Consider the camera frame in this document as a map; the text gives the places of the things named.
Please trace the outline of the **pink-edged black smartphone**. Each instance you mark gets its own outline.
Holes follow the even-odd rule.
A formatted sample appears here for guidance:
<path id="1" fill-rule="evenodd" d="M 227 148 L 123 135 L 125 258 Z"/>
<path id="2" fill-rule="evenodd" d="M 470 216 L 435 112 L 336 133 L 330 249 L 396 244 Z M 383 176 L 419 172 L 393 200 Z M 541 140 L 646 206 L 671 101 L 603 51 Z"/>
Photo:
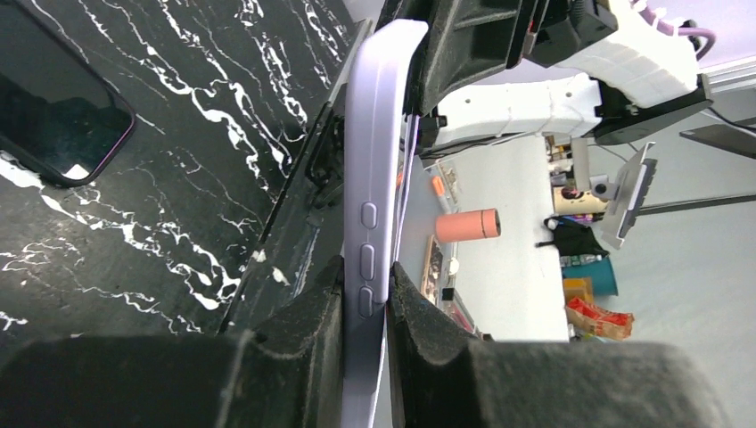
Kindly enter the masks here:
<path id="1" fill-rule="evenodd" d="M 1 147 L 64 187 L 94 181 L 136 115 L 83 56 L 18 1 L 1 3 Z"/>

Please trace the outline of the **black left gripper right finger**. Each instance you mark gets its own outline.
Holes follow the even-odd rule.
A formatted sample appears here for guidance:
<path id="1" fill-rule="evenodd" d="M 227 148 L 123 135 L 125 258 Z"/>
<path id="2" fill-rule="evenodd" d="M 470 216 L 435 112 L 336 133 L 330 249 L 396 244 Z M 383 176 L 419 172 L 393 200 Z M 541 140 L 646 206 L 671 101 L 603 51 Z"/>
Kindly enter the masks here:
<path id="1" fill-rule="evenodd" d="M 400 264 L 387 303 L 397 427 L 728 427 L 703 372 L 648 342 L 495 342 L 427 301 Z"/>

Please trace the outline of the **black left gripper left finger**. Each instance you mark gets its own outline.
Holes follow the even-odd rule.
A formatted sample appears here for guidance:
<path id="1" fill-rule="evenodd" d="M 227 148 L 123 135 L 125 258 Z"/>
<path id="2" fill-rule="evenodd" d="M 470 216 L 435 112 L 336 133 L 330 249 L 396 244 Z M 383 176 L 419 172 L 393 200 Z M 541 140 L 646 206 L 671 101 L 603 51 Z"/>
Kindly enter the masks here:
<path id="1" fill-rule="evenodd" d="M 33 342 L 1 370 L 4 427 L 336 427 L 343 260 L 237 335 Z"/>

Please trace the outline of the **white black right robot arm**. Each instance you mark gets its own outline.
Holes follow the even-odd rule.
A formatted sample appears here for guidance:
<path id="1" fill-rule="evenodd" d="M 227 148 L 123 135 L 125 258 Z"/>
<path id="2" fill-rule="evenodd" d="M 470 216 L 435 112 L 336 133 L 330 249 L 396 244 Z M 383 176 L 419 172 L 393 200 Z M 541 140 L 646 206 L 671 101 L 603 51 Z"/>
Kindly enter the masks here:
<path id="1" fill-rule="evenodd" d="M 444 151 L 528 133 L 633 143 L 711 106 L 699 62 L 716 40 L 693 21 L 666 21 L 645 1 L 560 2 L 530 60 L 571 76 L 460 87 L 419 135 Z"/>

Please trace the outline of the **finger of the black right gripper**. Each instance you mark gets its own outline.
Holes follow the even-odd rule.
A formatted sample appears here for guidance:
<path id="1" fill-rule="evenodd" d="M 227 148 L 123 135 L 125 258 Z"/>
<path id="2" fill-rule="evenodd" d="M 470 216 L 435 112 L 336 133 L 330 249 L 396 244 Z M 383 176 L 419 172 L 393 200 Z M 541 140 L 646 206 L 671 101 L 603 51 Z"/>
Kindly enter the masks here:
<path id="1" fill-rule="evenodd" d="M 428 114 L 451 92 L 522 58 L 524 1 L 409 1 L 407 17 L 428 24 L 411 61 L 410 114 Z"/>

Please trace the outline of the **lavender phone case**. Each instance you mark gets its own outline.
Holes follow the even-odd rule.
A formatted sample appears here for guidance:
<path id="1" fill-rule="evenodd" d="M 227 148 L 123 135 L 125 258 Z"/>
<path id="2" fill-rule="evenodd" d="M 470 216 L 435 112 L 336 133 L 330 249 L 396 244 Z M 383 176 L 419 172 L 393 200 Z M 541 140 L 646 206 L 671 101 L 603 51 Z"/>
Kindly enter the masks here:
<path id="1" fill-rule="evenodd" d="M 424 21 L 399 19 L 358 48 L 344 129 L 341 426 L 374 423 L 389 298 L 399 140 L 407 78 Z"/>

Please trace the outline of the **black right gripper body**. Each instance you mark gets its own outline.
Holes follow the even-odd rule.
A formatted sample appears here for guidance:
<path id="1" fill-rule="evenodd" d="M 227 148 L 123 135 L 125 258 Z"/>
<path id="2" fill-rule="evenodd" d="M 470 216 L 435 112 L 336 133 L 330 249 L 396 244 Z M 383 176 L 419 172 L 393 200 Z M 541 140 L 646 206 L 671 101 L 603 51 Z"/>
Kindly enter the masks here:
<path id="1" fill-rule="evenodd" d="M 602 41 L 619 27 L 607 1 L 549 1 L 524 58 L 552 67 Z"/>

